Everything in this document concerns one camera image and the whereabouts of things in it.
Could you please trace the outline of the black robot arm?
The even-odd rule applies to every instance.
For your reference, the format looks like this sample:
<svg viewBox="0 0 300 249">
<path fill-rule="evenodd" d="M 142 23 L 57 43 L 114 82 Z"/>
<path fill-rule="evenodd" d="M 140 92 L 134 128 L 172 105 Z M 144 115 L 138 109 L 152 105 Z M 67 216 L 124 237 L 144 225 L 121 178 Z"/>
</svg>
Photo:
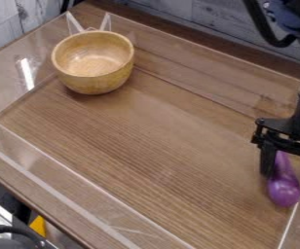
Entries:
<svg viewBox="0 0 300 249">
<path fill-rule="evenodd" d="M 300 42 L 300 0 L 243 0 L 257 30 L 267 42 L 287 48 Z M 300 156 L 300 92 L 293 115 L 287 119 L 259 118 L 252 142 L 261 149 L 261 174 L 275 176 L 279 151 Z"/>
</svg>

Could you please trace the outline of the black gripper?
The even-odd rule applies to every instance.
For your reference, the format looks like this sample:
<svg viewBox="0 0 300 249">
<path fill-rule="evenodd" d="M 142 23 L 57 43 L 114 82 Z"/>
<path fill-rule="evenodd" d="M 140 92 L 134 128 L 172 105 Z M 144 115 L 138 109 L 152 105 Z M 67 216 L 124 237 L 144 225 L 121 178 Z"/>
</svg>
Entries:
<svg viewBox="0 0 300 249">
<path fill-rule="evenodd" d="M 292 119 L 260 118 L 256 126 L 252 142 L 261 149 L 261 174 L 272 177 L 277 151 L 300 156 L 300 130 Z"/>
</svg>

